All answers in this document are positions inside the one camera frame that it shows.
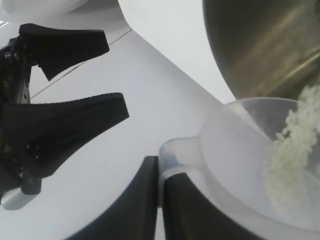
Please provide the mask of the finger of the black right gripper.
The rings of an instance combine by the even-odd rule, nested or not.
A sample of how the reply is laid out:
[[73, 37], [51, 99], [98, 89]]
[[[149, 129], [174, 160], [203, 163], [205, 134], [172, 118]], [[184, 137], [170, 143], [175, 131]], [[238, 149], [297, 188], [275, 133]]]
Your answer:
[[30, 63], [41, 68], [48, 81], [110, 51], [103, 30], [56, 29], [26, 23], [20, 26], [19, 36]]
[[77, 150], [129, 118], [122, 93], [40, 104], [5, 104], [0, 116], [11, 153], [0, 158], [0, 177], [19, 180], [30, 171], [47, 178]]

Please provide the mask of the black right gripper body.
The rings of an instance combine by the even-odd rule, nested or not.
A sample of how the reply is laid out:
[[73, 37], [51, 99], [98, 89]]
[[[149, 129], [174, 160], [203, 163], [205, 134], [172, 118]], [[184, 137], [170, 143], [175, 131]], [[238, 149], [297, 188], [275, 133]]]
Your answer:
[[30, 169], [25, 156], [32, 145], [30, 79], [32, 65], [27, 46], [15, 37], [0, 49], [0, 197], [25, 188], [24, 171]]

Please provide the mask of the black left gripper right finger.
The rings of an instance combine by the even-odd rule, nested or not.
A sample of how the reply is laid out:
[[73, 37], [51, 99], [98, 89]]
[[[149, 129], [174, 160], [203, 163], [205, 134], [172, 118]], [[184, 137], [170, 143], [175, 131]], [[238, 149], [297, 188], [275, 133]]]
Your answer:
[[164, 182], [163, 221], [167, 240], [259, 240], [216, 208], [186, 173]]

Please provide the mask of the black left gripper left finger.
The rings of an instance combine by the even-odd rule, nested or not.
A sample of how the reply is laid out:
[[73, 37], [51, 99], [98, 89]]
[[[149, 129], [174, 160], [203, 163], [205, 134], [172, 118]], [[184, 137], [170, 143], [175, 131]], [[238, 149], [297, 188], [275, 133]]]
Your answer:
[[69, 240], [153, 240], [158, 212], [159, 158], [146, 156], [132, 181], [94, 221]]

